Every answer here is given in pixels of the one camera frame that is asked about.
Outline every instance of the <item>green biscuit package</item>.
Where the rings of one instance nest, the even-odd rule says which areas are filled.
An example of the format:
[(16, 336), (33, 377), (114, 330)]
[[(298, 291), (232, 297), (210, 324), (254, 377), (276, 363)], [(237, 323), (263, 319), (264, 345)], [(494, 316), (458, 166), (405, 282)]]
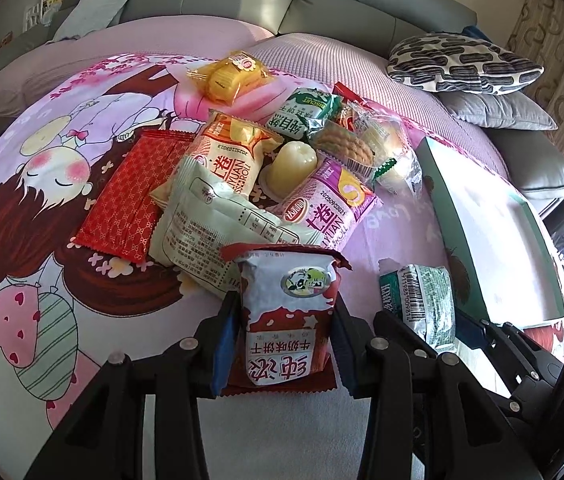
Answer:
[(444, 267), (409, 265), (380, 276), (382, 308), (396, 314), (435, 351), (454, 349), (455, 308)]
[(298, 88), (267, 122), (274, 132), (302, 140), (321, 130), (339, 109), (342, 98), (315, 88)]

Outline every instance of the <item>black and white patterned pillow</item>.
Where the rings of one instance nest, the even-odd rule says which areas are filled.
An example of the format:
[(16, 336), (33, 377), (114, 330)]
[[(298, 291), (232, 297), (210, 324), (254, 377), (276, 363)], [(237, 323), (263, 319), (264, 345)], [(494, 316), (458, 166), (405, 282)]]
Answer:
[(391, 79), (428, 92), (503, 95), (534, 82), (544, 67), (489, 41), (428, 34), (396, 44), (386, 70)]

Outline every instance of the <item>silver screw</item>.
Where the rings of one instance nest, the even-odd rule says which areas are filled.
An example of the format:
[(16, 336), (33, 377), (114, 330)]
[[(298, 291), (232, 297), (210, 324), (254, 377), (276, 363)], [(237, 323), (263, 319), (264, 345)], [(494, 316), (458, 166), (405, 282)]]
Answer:
[(444, 352), (442, 354), (442, 362), (449, 366), (455, 366), (457, 363), (460, 362), (460, 358), (457, 355), (453, 354), (452, 352)]
[(111, 363), (112, 365), (121, 365), (124, 362), (124, 359), (126, 358), (126, 356), (124, 355), (124, 352), (121, 352), (120, 350), (115, 350), (114, 352), (111, 352), (111, 355), (108, 356), (108, 362)]
[(374, 337), (371, 339), (371, 346), (376, 350), (385, 350), (389, 347), (389, 342), (383, 337)]
[(198, 342), (194, 337), (185, 337), (179, 342), (179, 347), (183, 350), (195, 350), (197, 348)]

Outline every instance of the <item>ribbed pink fabric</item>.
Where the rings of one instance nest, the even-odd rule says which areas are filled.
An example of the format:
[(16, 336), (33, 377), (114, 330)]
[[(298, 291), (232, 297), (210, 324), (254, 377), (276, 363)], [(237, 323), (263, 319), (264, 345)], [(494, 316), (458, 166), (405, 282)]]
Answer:
[(115, 54), (182, 54), (220, 59), (273, 36), (216, 16), (158, 16), (44, 44), (0, 71), (0, 117), (17, 117), (70, 76)]
[(247, 51), (271, 68), (326, 84), (341, 81), (357, 94), (430, 128), (508, 179), (506, 164), (479, 126), (451, 117), (433, 94), (388, 78), (388, 62), (382, 57), (312, 34), (286, 34)]

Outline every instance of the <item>purple snack package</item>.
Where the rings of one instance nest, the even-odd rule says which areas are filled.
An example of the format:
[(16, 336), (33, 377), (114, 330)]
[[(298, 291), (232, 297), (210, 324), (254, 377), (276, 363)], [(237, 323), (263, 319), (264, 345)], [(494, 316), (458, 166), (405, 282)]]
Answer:
[(323, 233), (322, 246), (341, 250), (380, 200), (350, 171), (325, 158), (304, 183), (271, 212)]

